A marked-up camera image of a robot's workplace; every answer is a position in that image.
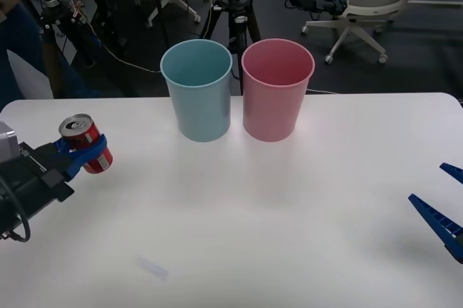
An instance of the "white table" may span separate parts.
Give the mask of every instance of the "white table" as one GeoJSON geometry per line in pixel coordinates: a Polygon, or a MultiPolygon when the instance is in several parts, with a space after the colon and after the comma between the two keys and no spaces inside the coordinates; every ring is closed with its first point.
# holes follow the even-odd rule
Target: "white table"
{"type": "Polygon", "coordinates": [[[245,132],[241,98],[210,143],[181,136],[168,98],[17,101],[0,120],[34,147],[81,112],[114,164],[80,172],[29,243],[0,241],[0,307],[461,306],[463,267],[407,199],[463,225],[463,186],[439,169],[463,167],[450,96],[306,96],[277,143],[245,132]]]}

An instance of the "metal stand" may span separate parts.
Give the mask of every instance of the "metal stand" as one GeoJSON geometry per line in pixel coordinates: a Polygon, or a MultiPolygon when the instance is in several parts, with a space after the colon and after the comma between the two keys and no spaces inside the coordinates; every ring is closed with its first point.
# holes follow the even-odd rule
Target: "metal stand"
{"type": "MultiPolygon", "coordinates": [[[[119,63],[114,61],[105,49],[103,44],[95,37],[90,26],[78,13],[73,13],[66,8],[59,0],[43,0],[43,11],[40,16],[39,25],[42,28],[42,36],[45,44],[56,47],[55,32],[53,24],[56,24],[61,32],[67,36],[77,52],[89,67],[94,63],[100,64],[107,72],[108,78],[121,90],[125,97],[137,97],[135,89],[123,77],[115,77],[120,69],[119,63]]],[[[49,53],[61,52],[57,48],[48,50],[49,53]]],[[[58,56],[51,56],[51,60],[58,61],[58,56]]]]}
{"type": "Polygon", "coordinates": [[[98,7],[96,22],[103,32],[105,43],[114,49],[118,56],[123,56],[127,39],[119,37],[114,24],[113,12],[116,11],[116,4],[112,0],[95,0],[95,3],[98,7]]]}
{"type": "Polygon", "coordinates": [[[243,68],[241,58],[247,48],[247,31],[253,43],[260,40],[258,22],[252,0],[215,0],[209,11],[200,37],[211,39],[212,32],[223,12],[229,14],[229,50],[238,56],[239,89],[243,94],[243,68]]]}

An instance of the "can lid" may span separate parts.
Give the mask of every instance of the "can lid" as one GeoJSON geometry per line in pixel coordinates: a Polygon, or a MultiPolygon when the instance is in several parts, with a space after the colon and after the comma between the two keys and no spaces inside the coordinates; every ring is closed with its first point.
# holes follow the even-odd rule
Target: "can lid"
{"type": "Polygon", "coordinates": [[[62,137],[75,137],[86,133],[92,126],[93,120],[90,115],[76,114],[64,120],[58,128],[62,137]]]}

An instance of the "cable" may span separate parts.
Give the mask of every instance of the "cable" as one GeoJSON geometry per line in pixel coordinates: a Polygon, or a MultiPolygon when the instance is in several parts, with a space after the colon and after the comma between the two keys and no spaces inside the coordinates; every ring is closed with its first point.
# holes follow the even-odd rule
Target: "cable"
{"type": "MultiPolygon", "coordinates": [[[[185,0],[185,3],[187,4],[187,15],[185,17],[185,21],[187,22],[187,25],[188,25],[188,14],[189,14],[189,11],[190,11],[190,4],[188,3],[188,0],[185,0]]],[[[198,37],[201,36],[199,33],[193,32],[193,31],[188,30],[188,29],[187,29],[187,32],[192,34],[192,35],[196,35],[198,37]]]]}
{"type": "Polygon", "coordinates": [[[236,75],[234,75],[233,67],[230,69],[230,71],[231,71],[232,77],[233,77],[234,79],[236,79],[236,80],[239,80],[239,78],[238,78],[236,75]]]}
{"type": "Polygon", "coordinates": [[[307,91],[310,91],[312,93],[326,93],[328,95],[341,95],[340,93],[333,93],[331,91],[325,91],[325,90],[307,89],[307,91]]]}
{"type": "Polygon", "coordinates": [[[67,43],[67,36],[64,39],[64,44],[63,44],[63,49],[61,49],[61,52],[64,54],[64,49],[66,48],[66,43],[67,43]]]}
{"type": "Polygon", "coordinates": [[[103,43],[103,41],[98,37],[98,35],[96,34],[95,30],[93,29],[93,26],[90,24],[90,21],[87,19],[87,17],[79,10],[77,9],[75,3],[74,3],[74,0],[70,0],[71,1],[71,6],[72,6],[72,9],[74,10],[74,12],[77,12],[81,15],[81,17],[84,19],[85,23],[90,27],[90,29],[92,30],[93,32],[93,35],[95,36],[95,38],[98,40],[98,42],[106,49],[106,51],[109,52],[109,54],[111,56],[113,56],[117,61],[123,63],[123,64],[126,64],[127,66],[131,66],[131,67],[134,67],[134,68],[138,68],[138,69],[141,69],[142,71],[145,71],[145,72],[150,72],[150,73],[161,73],[161,71],[152,71],[151,69],[147,69],[147,68],[143,68],[143,67],[140,67],[140,66],[137,66],[136,64],[131,64],[129,62],[126,62],[124,60],[121,60],[119,57],[117,57],[116,55],[114,55],[112,53],[112,51],[110,51],[108,49],[108,47],[106,47],[103,43]]]}
{"type": "Polygon", "coordinates": [[[290,7],[290,6],[288,6],[288,2],[289,2],[289,0],[285,0],[285,1],[284,1],[284,7],[285,7],[286,9],[298,9],[297,7],[290,7]]]}
{"type": "Polygon", "coordinates": [[[22,238],[19,234],[17,234],[13,230],[8,231],[9,238],[15,241],[21,241],[22,243],[25,243],[30,239],[30,226],[29,226],[29,220],[27,219],[26,213],[24,209],[22,209],[22,205],[20,201],[16,198],[13,191],[9,188],[7,182],[3,179],[2,176],[0,176],[0,185],[3,186],[5,192],[8,195],[9,201],[14,205],[14,208],[16,209],[17,213],[20,215],[22,225],[24,226],[24,232],[25,232],[24,238],[22,238]]]}
{"type": "Polygon", "coordinates": [[[208,20],[208,26],[205,29],[204,37],[208,34],[209,32],[209,25],[211,24],[211,17],[212,17],[212,10],[213,10],[213,5],[214,5],[214,0],[211,0],[211,7],[209,8],[209,20],[208,20]]]}
{"type": "Polygon", "coordinates": [[[318,13],[317,18],[314,18],[312,16],[312,12],[309,12],[309,15],[310,15],[310,19],[312,19],[312,21],[318,21],[320,19],[320,13],[318,13]]]}

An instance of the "cup rim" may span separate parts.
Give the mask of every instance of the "cup rim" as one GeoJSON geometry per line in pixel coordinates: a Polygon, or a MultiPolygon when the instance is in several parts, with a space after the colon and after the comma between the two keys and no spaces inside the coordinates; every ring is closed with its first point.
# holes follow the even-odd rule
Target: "cup rim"
{"type": "Polygon", "coordinates": [[[243,53],[243,56],[241,57],[241,65],[243,67],[243,71],[246,72],[246,74],[254,81],[258,82],[259,84],[262,84],[262,85],[265,85],[265,86],[269,86],[269,87],[277,87],[277,88],[287,88],[287,87],[294,87],[296,85],[300,85],[304,82],[306,82],[308,79],[310,79],[310,77],[312,77],[313,75],[313,72],[315,71],[315,60],[312,56],[312,54],[310,53],[310,51],[308,51],[304,46],[301,46],[299,43],[296,43],[294,42],[293,40],[289,40],[289,39],[283,39],[283,38],[269,38],[269,39],[262,39],[262,40],[259,40],[258,42],[255,42],[253,43],[252,45],[250,45],[246,51],[243,53]],[[294,44],[296,46],[299,46],[300,48],[304,49],[305,52],[308,54],[308,56],[310,57],[310,60],[312,61],[312,70],[310,71],[310,73],[306,76],[306,78],[304,78],[303,80],[301,80],[300,82],[296,82],[294,84],[289,84],[289,85],[274,85],[274,84],[268,84],[267,82],[262,82],[256,78],[254,78],[246,69],[246,66],[245,64],[243,63],[244,60],[245,60],[245,56],[247,54],[247,52],[250,50],[251,47],[253,46],[256,46],[258,44],[261,44],[261,43],[265,43],[265,42],[268,42],[270,40],[279,40],[279,41],[284,41],[284,42],[288,42],[288,43],[291,43],[291,44],[294,44]]]}
{"type": "Polygon", "coordinates": [[[233,57],[232,57],[232,54],[230,53],[230,51],[223,45],[221,45],[220,43],[217,43],[215,42],[214,40],[208,40],[208,39],[189,39],[189,40],[184,40],[183,42],[180,42],[180,43],[177,43],[175,44],[174,46],[171,46],[162,56],[161,58],[161,62],[159,63],[159,67],[161,69],[161,74],[162,76],[164,77],[164,79],[168,80],[170,83],[176,85],[176,86],[180,86],[180,87],[185,87],[185,88],[188,88],[188,89],[198,89],[198,88],[201,88],[201,87],[206,87],[206,86],[211,86],[211,85],[214,85],[218,82],[220,82],[223,78],[225,78],[229,73],[230,73],[230,70],[232,69],[233,67],[233,57]],[[164,61],[164,58],[167,56],[167,53],[170,52],[170,50],[172,50],[173,48],[176,48],[177,46],[180,46],[182,44],[186,44],[186,43],[189,43],[189,42],[193,42],[193,41],[202,41],[202,42],[209,42],[209,43],[212,43],[212,44],[215,44],[217,46],[220,46],[220,48],[224,49],[228,55],[229,55],[229,58],[230,58],[230,65],[229,65],[229,68],[227,69],[227,71],[224,73],[224,75],[222,75],[221,77],[219,77],[217,80],[214,80],[213,82],[210,82],[208,84],[203,84],[203,85],[195,85],[195,86],[191,86],[191,85],[183,85],[183,84],[179,84],[178,82],[175,82],[173,81],[171,78],[167,77],[165,74],[164,74],[164,70],[163,70],[163,61],[164,61]]]}

